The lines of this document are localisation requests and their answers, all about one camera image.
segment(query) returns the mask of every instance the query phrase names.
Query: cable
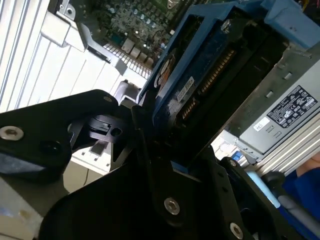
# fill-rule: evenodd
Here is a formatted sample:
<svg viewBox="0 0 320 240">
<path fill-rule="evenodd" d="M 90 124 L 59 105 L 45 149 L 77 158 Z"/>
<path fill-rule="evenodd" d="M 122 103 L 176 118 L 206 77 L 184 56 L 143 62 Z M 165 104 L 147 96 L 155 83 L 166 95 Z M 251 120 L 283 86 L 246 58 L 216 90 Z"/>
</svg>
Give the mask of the cable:
<svg viewBox="0 0 320 240">
<path fill-rule="evenodd" d="M 307 8 L 308 4 L 309 4 L 309 0 L 304 0 L 304 1 L 303 1 L 302 12 L 305 11 L 305 9 Z"/>
<path fill-rule="evenodd" d="M 82 187 L 84 187 L 87 184 L 88 176 L 89 176 L 89 168 L 86 170 L 86 176 L 85 176 L 84 184 Z"/>
</svg>

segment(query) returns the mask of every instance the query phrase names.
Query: black mount arm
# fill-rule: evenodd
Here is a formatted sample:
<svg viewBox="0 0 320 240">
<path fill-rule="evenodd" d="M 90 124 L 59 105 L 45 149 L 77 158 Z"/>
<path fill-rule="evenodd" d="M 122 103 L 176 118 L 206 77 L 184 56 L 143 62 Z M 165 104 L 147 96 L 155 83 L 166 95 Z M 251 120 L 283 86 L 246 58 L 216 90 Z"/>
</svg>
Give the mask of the black mount arm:
<svg viewBox="0 0 320 240">
<path fill-rule="evenodd" d="M 110 142 L 112 171 L 59 200 L 44 218 L 39 240 L 302 239 L 231 158 L 211 147 L 189 173 L 173 169 L 181 156 L 154 136 L 154 94 L 142 106 L 118 106 L 93 90 L 1 114 L 0 127 L 24 136 L 0 139 L 0 172 L 38 183 L 55 181 L 72 152 Z"/>
</svg>

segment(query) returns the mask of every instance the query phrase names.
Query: label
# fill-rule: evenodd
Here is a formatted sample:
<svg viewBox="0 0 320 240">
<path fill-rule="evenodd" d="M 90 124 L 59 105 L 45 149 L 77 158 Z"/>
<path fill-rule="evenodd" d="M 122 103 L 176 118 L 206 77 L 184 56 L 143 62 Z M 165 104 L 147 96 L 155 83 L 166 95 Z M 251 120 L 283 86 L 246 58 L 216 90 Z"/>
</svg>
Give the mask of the label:
<svg viewBox="0 0 320 240">
<path fill-rule="evenodd" d="M 314 97 L 298 85 L 267 116 L 287 129 L 317 103 Z"/>
<path fill-rule="evenodd" d="M 178 100 L 178 103 L 181 102 L 181 100 L 184 98 L 184 96 L 187 94 L 191 86 L 195 83 L 195 79 L 191 76 L 189 80 L 186 82 L 182 90 L 179 92 L 178 96 L 176 99 Z"/>
<path fill-rule="evenodd" d="M 263 129 L 268 123 L 270 123 L 270 120 L 267 117 L 262 118 L 253 128 L 259 132 L 261 129 Z"/>
</svg>

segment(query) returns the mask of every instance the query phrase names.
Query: blue cloth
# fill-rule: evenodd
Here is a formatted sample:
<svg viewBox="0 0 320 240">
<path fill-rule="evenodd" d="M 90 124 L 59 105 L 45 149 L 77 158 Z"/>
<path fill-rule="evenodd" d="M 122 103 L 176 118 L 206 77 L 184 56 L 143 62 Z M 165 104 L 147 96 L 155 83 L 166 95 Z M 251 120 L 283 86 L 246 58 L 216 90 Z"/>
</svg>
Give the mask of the blue cloth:
<svg viewBox="0 0 320 240">
<path fill-rule="evenodd" d="M 320 168 L 312 169 L 300 177 L 297 177 L 296 171 L 292 172 L 285 178 L 283 188 L 320 221 Z M 288 220 L 289 224 L 306 239 L 319 240 L 319 238 L 291 216 L 283 207 L 278 209 Z"/>
</svg>

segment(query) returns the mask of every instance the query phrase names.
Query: barcode sticker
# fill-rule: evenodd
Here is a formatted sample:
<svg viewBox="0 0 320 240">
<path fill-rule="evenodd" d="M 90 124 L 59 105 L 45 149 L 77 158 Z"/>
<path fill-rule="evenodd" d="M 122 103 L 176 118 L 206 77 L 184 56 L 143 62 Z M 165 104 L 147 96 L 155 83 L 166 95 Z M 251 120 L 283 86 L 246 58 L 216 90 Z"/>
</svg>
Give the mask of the barcode sticker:
<svg viewBox="0 0 320 240">
<path fill-rule="evenodd" d="M 253 128 L 259 132 L 261 129 L 263 129 L 270 120 L 267 117 L 262 118 Z"/>
<path fill-rule="evenodd" d="M 176 99 L 178 100 L 178 103 L 181 102 L 181 100 L 184 98 L 184 96 L 187 94 L 188 90 L 191 88 L 191 86 L 195 83 L 195 79 L 191 76 L 189 80 L 186 82 L 184 87 L 179 92 Z"/>
</svg>

